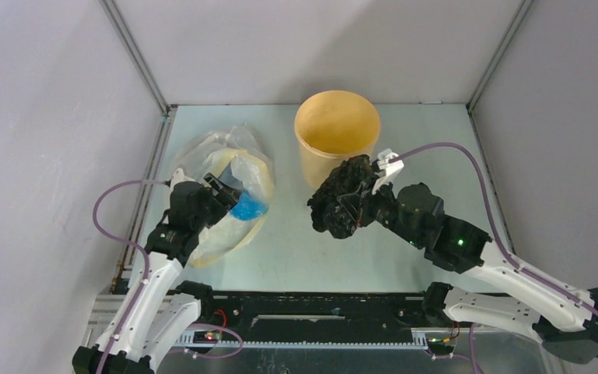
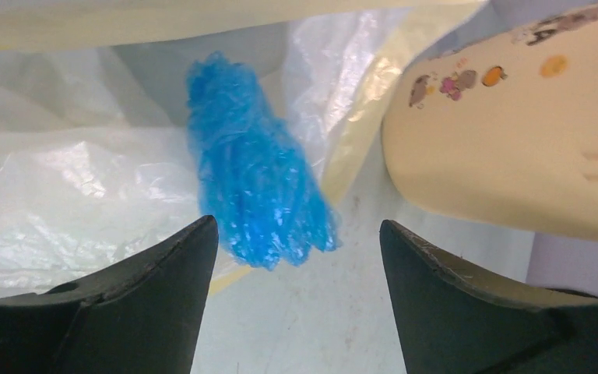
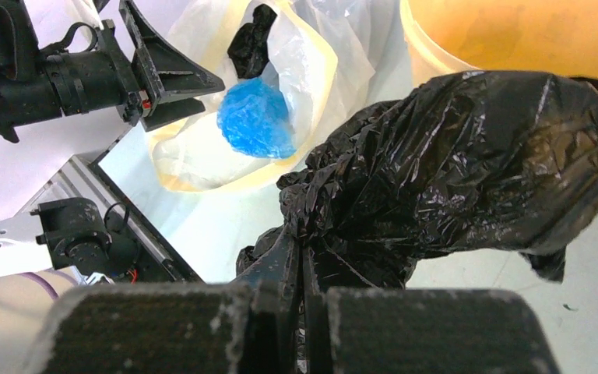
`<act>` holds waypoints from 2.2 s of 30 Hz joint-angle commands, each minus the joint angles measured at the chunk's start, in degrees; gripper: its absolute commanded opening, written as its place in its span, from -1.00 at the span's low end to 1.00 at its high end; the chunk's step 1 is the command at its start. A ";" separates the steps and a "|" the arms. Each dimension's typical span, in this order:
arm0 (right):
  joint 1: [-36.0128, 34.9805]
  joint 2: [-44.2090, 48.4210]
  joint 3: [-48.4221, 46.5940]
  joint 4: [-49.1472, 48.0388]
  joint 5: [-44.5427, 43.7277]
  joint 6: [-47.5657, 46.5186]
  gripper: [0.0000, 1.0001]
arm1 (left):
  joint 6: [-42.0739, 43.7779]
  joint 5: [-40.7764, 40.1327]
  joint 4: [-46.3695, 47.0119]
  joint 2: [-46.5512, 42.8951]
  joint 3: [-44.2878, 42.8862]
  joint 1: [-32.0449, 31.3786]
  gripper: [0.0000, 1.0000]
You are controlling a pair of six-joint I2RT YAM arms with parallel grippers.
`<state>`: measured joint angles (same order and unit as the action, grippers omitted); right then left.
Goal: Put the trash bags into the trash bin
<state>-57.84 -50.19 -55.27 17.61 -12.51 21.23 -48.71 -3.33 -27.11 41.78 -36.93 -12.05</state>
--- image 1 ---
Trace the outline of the black trash bag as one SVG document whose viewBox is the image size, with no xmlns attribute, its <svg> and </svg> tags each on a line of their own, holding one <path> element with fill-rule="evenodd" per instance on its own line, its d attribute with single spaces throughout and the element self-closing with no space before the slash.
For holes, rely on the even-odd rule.
<svg viewBox="0 0 598 374">
<path fill-rule="evenodd" d="M 315 231 L 333 238 L 351 237 L 357 230 L 361 193 L 376 176 L 367 154 L 342 161 L 308 199 Z"/>
</svg>

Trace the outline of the clear plastic bag yellow rim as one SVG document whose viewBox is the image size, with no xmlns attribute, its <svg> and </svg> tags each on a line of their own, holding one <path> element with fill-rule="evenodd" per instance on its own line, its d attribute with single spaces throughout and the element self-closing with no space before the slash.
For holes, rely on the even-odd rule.
<svg viewBox="0 0 598 374">
<path fill-rule="evenodd" d="M 249 191 L 264 201 L 268 210 L 275 193 L 273 163 L 262 152 L 254 133 L 246 125 L 207 132 L 190 139 L 174 155 L 167 170 L 182 168 L 196 182 L 212 173 L 228 186 Z M 266 214 L 253 221 L 240 221 L 230 212 L 219 223 L 199 235 L 199 245 L 189 256 L 193 267 L 204 267 L 229 252 L 247 245 L 265 223 Z"/>
</svg>

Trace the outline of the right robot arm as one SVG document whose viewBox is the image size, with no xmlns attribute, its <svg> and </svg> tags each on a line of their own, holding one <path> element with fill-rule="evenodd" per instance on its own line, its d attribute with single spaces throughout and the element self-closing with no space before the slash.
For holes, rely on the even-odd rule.
<svg viewBox="0 0 598 374">
<path fill-rule="evenodd" d="M 372 168 L 333 172 L 335 192 L 324 222 L 335 238 L 377 222 L 442 270 L 492 284 L 502 296 L 479 295 L 443 282 L 426 290 L 424 320 L 440 326 L 468 322 L 517 333 L 576 364 L 598 358 L 598 288 L 569 286 L 502 251 L 477 226 L 449 216 L 443 200 L 423 183 L 393 192 Z"/>
</svg>

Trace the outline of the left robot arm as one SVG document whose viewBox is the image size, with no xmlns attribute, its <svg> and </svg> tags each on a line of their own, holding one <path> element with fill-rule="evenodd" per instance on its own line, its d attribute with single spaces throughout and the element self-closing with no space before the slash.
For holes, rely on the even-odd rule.
<svg viewBox="0 0 598 374">
<path fill-rule="evenodd" d="M 200 243 L 199 236 L 236 207 L 242 195 L 212 174 L 201 181 L 173 177 L 169 206 L 150 232 L 135 275 L 120 308 L 91 347 L 79 347 L 72 358 L 76 373 L 154 373 L 175 341 L 189 327 L 206 332 L 216 343 L 227 317 L 215 310 L 213 289 L 186 280 L 174 285 Z"/>
</svg>

